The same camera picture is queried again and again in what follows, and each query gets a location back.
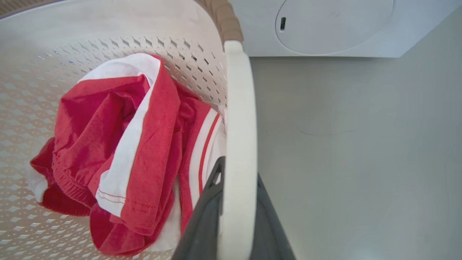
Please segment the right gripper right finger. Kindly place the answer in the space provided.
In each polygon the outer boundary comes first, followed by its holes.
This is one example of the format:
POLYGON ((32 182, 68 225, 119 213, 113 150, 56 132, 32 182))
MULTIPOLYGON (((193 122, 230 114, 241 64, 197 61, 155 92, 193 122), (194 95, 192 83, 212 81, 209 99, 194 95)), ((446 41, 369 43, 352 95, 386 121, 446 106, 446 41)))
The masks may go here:
POLYGON ((256 191, 256 218, 250 259, 295 260, 290 242, 260 175, 258 175, 256 191))

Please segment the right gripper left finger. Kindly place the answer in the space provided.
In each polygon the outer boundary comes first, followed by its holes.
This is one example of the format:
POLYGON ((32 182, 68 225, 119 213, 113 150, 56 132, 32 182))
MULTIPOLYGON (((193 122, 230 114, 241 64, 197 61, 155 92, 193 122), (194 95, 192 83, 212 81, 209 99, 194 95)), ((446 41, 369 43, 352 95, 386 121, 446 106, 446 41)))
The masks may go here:
POLYGON ((226 157, 217 159, 172 260, 216 260, 226 157))

